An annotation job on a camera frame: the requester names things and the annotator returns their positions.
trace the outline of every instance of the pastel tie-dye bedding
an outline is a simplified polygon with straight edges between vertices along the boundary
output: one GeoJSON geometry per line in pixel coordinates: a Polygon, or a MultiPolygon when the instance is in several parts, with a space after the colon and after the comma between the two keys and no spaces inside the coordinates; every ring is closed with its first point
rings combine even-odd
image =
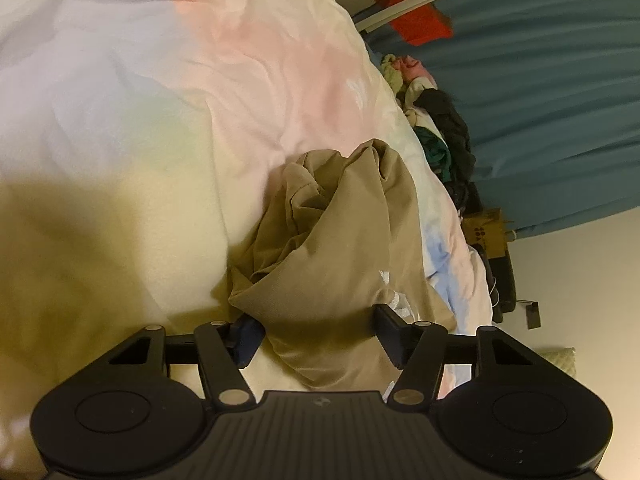
{"type": "MultiPolygon", "coordinates": [[[[228,260],[285,162],[372,137],[410,170],[424,268],[473,333],[484,270],[334,0],[0,0],[0,477],[42,474],[28,417],[55,384],[144,324],[228,315],[228,260]]],[[[254,361],[258,394],[299,387],[254,361]]]]}

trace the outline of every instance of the khaki fabric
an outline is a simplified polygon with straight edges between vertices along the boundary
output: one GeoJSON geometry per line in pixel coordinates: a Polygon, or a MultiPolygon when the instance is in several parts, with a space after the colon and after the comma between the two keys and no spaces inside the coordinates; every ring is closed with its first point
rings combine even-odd
{"type": "Polygon", "coordinates": [[[231,269],[230,304],[265,327],[310,388],[384,391],[399,372],[371,327],[375,303],[455,320],[427,283],[412,178],[381,140],[284,169],[255,240],[231,269]]]}

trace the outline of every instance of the white wall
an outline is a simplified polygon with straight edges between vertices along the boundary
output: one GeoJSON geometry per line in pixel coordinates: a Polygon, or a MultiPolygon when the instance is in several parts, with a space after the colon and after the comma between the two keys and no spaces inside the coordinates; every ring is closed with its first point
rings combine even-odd
{"type": "Polygon", "coordinates": [[[500,328],[532,348],[575,347],[577,379],[598,394],[614,435],[598,472],[640,479],[640,208],[510,244],[518,297],[540,302],[500,328]]]}

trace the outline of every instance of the metal stand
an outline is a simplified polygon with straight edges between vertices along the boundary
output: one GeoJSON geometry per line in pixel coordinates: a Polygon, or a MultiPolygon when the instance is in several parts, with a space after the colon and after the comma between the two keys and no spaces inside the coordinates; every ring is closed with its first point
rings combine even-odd
{"type": "Polygon", "coordinates": [[[373,328],[404,370],[378,392],[267,392],[238,367],[264,329],[249,316],[166,336],[147,326],[49,392],[31,419],[49,480],[93,478],[596,479],[604,403],[497,328],[449,335],[388,306],[373,328]],[[473,379],[436,400],[445,364],[473,379]],[[205,399],[168,377],[197,364],[205,399]]]}

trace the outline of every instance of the teal curtain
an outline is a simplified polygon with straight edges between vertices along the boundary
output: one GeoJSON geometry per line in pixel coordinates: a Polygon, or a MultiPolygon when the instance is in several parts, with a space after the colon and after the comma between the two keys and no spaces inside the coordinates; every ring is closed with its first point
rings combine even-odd
{"type": "Polygon", "coordinates": [[[451,40],[386,25],[375,53],[410,54],[454,98],[475,180],[518,235],[640,205],[640,0],[439,0],[451,40]]]}

